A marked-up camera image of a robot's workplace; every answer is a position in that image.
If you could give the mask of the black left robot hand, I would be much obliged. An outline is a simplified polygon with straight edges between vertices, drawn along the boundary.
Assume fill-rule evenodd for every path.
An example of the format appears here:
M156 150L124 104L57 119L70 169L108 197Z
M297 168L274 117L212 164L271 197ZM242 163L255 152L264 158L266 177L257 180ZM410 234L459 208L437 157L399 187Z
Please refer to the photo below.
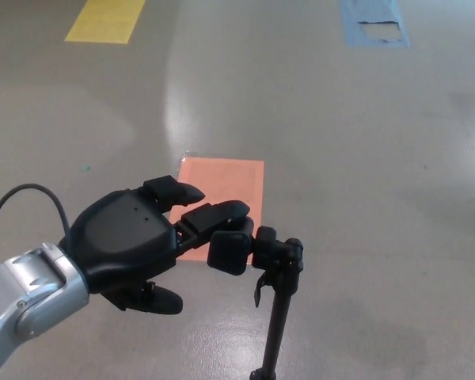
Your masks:
M207 244L217 232L253 232L249 206L240 200L205 203L171 223L165 213L203 200L204 193L172 176L114 191L88 206L59 246L72 253L90 294L119 310L176 315L181 296L159 287L155 276L173 268L188 250Z

